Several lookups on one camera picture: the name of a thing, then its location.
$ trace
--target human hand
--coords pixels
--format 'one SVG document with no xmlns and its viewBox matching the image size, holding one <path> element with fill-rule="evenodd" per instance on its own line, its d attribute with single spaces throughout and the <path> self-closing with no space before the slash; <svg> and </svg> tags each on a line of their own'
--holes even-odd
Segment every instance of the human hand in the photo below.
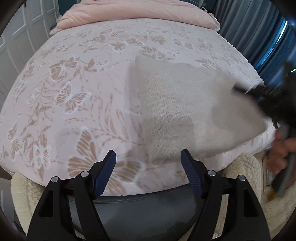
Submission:
<svg viewBox="0 0 296 241">
<path fill-rule="evenodd" d="M 285 159 L 289 152 L 296 152 L 296 137 L 282 141 L 283 132 L 279 129 L 276 131 L 276 138 L 271 149 L 267 167 L 273 175 L 277 175 L 288 165 Z M 296 170 L 292 174 L 289 187 L 296 181 Z"/>
</svg>

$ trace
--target pink blanket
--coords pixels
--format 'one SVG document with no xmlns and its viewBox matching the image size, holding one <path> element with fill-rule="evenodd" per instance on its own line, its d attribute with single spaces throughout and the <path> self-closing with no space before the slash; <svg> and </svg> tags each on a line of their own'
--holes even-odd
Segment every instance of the pink blanket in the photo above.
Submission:
<svg viewBox="0 0 296 241">
<path fill-rule="evenodd" d="M 179 0 L 82 0 L 62 16 L 53 32 L 88 23 L 132 18 L 158 18 L 214 30 L 219 24 L 210 14 Z"/>
</svg>

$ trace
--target silver screw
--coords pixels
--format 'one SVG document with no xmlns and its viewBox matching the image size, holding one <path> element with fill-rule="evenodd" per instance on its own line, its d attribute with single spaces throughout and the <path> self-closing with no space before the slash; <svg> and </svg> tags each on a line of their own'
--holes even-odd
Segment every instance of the silver screw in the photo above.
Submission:
<svg viewBox="0 0 296 241">
<path fill-rule="evenodd" d="M 51 182 L 56 183 L 58 180 L 59 180 L 58 177 L 53 177 L 53 178 L 51 179 Z"/>
<path fill-rule="evenodd" d="M 82 177 L 87 177 L 88 175 L 89 175 L 88 171 L 84 171 L 80 174 L 80 176 L 82 176 Z"/>
<path fill-rule="evenodd" d="M 209 176 L 213 177 L 213 176 L 216 175 L 216 172 L 213 171 L 213 170 L 208 170 L 208 171 L 207 171 L 207 174 L 208 174 Z"/>
<path fill-rule="evenodd" d="M 246 180 L 246 177 L 244 175 L 239 175 L 239 180 L 240 181 L 245 181 Z"/>
</svg>

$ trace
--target mattress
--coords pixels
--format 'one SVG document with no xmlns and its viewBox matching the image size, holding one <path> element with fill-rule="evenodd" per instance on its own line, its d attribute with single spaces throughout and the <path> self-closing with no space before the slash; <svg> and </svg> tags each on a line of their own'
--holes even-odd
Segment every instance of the mattress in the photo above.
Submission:
<svg viewBox="0 0 296 241">
<path fill-rule="evenodd" d="M 29 60 L 0 114 L 0 165 L 46 186 L 75 177 L 112 149 L 117 163 L 103 195 L 131 195 L 188 183 L 180 162 L 152 164 L 141 126 L 135 57 L 220 69 L 248 86 L 263 81 L 216 31 L 162 19 L 125 19 L 65 29 Z M 223 153 L 198 156 L 219 171 L 262 151 L 274 127 Z"/>
</svg>

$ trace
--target curtain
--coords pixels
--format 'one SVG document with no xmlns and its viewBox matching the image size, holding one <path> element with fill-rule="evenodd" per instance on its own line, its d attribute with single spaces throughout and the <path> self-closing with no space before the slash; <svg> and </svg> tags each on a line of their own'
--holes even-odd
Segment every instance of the curtain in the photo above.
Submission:
<svg viewBox="0 0 296 241">
<path fill-rule="evenodd" d="M 277 85 L 279 79 L 271 76 L 288 55 L 293 58 L 295 41 L 289 27 L 281 33 L 286 20 L 279 10 L 269 0 L 218 0 L 214 15 L 221 25 L 219 34 L 246 57 L 266 83 Z"/>
</svg>

